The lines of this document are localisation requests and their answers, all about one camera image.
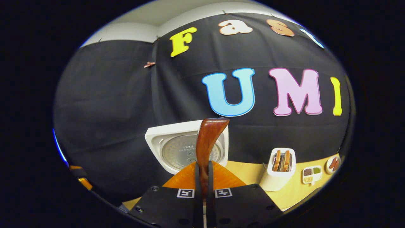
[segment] black fabric backdrop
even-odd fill
[[[253,31],[220,34],[218,24],[230,19],[244,21]],[[295,36],[275,33],[267,19],[285,23]],[[198,30],[187,44],[189,50],[170,57],[169,38],[190,27]],[[154,44],[105,41],[79,49],[61,77],[54,107],[55,133],[68,161],[84,167],[90,182],[106,195],[121,201],[141,196],[148,186],[161,185],[172,176],[146,144],[148,127],[221,117],[211,109],[201,79],[225,73],[226,99],[239,103],[239,82],[231,73],[240,68],[256,72],[255,105],[245,115],[229,117],[228,160],[266,163],[275,147],[294,149],[297,162],[335,154],[350,114],[345,72],[300,28],[272,16],[236,13],[188,23]],[[143,68],[148,61],[156,65]],[[291,101],[291,115],[273,114],[277,89],[269,70],[276,67],[287,68],[298,83],[304,69],[319,73],[320,115],[297,114]],[[341,116],[333,116],[330,77],[341,84]]]

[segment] blue letter u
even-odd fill
[[[215,73],[205,76],[202,82],[207,87],[208,100],[212,110],[221,116],[241,116],[248,113],[254,106],[254,91],[252,76],[254,70],[241,68],[232,72],[232,75],[239,80],[241,87],[242,101],[239,104],[229,104],[225,98],[224,73]]]

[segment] letter i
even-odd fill
[[[332,82],[333,88],[335,90],[335,106],[333,107],[333,115],[340,116],[342,115],[342,102],[340,99],[340,82],[335,77],[331,77],[330,81]]]

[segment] white ceiling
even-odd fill
[[[245,2],[263,5],[251,0],[155,0],[129,11],[111,23],[136,22],[160,26],[191,9],[219,2]]]

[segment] yellow letter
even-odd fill
[[[191,33],[196,31],[197,28],[191,27],[170,37],[170,40],[173,42],[173,52],[170,54],[170,56],[174,57],[187,51],[188,46],[184,45],[184,42],[190,43],[191,40],[193,40]]]
[[[248,27],[243,21],[239,20],[228,20],[218,24],[220,33],[223,35],[233,35],[237,33],[249,33],[253,31],[252,28]]]
[[[342,106],[340,100],[340,82],[335,77],[331,77],[330,81],[332,82],[333,88],[335,89],[335,106],[333,108],[333,115],[340,116],[342,115]]]
[[[287,28],[287,25],[283,22],[276,21],[276,20],[266,20],[266,22],[270,25],[270,28],[277,34],[293,37],[294,32],[291,29]]]

